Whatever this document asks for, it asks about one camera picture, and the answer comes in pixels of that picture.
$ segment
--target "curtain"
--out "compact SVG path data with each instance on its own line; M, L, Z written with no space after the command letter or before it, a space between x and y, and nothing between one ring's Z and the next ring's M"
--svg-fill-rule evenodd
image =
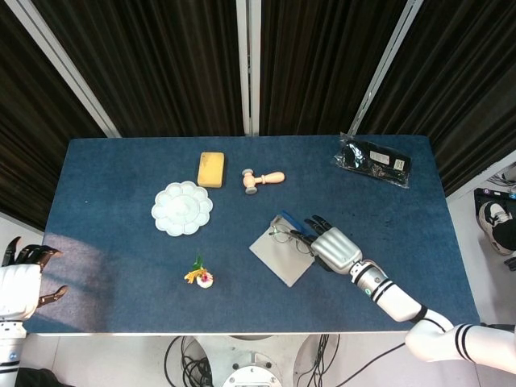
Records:
M516 149L516 2L426 1L359 134L430 138L446 194Z
M260 134L347 131L405 3L263 0Z
M43 230L68 142L104 134L4 2L0 35L0 211Z
M235 1L33 2L122 136L243 134Z

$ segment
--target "clear plastic packaging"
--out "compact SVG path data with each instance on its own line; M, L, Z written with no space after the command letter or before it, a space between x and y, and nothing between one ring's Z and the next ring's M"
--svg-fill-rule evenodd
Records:
M340 145L340 153L335 155L339 167L409 188L412 160L407 155L352 135L341 134Z

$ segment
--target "hammer handle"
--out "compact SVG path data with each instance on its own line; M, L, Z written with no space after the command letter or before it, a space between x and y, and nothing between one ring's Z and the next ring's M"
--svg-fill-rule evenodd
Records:
M268 175L261 175L261 177L257 177L255 179L256 183L266 184L266 183L281 183L285 179L285 174L283 172L273 172Z

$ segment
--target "yellow sponge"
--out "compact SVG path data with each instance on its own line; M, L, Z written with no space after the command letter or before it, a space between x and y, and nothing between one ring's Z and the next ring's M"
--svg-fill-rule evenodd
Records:
M223 186L224 154L221 152L201 153L197 184L201 187L220 188Z

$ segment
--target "label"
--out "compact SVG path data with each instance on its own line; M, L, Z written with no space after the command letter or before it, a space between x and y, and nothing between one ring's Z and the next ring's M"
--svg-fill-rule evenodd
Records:
M398 171L402 171L404 166L405 166L405 161L396 159L396 162L394 163L394 169L397 169Z
M382 155L381 153L371 151L369 152L369 157L375 161L378 161L379 163L389 165L389 157L387 155Z

